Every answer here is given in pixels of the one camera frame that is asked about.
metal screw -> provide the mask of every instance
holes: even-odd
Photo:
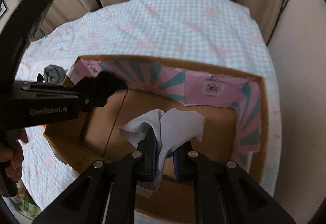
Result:
[[[134,151],[132,154],[131,154],[134,158],[139,158],[141,157],[142,153],[138,150]]]
[[[226,166],[229,167],[230,169],[234,169],[235,167],[237,167],[237,164],[234,161],[228,161],[226,163]]]
[[[189,151],[188,156],[191,157],[191,158],[196,158],[198,156],[198,152],[194,151],[194,150]]]
[[[104,162],[101,160],[98,160],[96,162],[93,163],[94,168],[98,169],[101,168],[104,165]]]

blue and white gingham fabric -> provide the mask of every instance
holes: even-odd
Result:
[[[269,137],[260,184],[273,195],[282,136],[278,86],[272,60],[249,9],[229,0],[132,0],[108,6],[33,42],[17,78],[36,80],[49,64],[68,69],[79,55],[90,54],[171,57],[263,76]],[[45,208],[73,178],[67,166],[55,159],[42,138],[42,129],[34,127],[27,132],[32,139],[24,146],[23,181],[37,204]],[[140,213],[136,220],[147,223]]]

wall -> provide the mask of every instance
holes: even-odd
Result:
[[[11,16],[11,14],[15,10],[15,8],[17,7],[18,0],[4,0],[4,3],[7,6],[7,11],[3,16],[1,16],[1,19],[0,19],[0,32],[2,31],[4,25],[8,21],[9,17]],[[37,39],[40,39],[42,36],[44,36],[44,34],[40,30],[38,30],[36,35],[35,35],[35,38],[33,40],[36,41]]]
[[[326,196],[325,1],[289,0],[268,48],[283,125],[274,198],[304,224]]]

cleaning cloth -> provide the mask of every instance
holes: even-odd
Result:
[[[158,190],[166,157],[189,139],[202,140],[204,117],[200,113],[193,111],[179,111],[174,108],[165,113],[156,109],[122,126],[120,135],[129,140],[134,147],[137,147],[138,142],[145,138],[149,126],[153,128],[157,139],[159,158],[153,188]]]

human hand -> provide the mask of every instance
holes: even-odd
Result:
[[[18,139],[27,143],[28,138],[25,129],[21,129],[18,134]],[[0,144],[0,162],[10,161],[10,165],[6,168],[6,175],[14,182],[22,178],[22,162],[24,155],[22,146],[17,142],[17,147],[14,151]]]

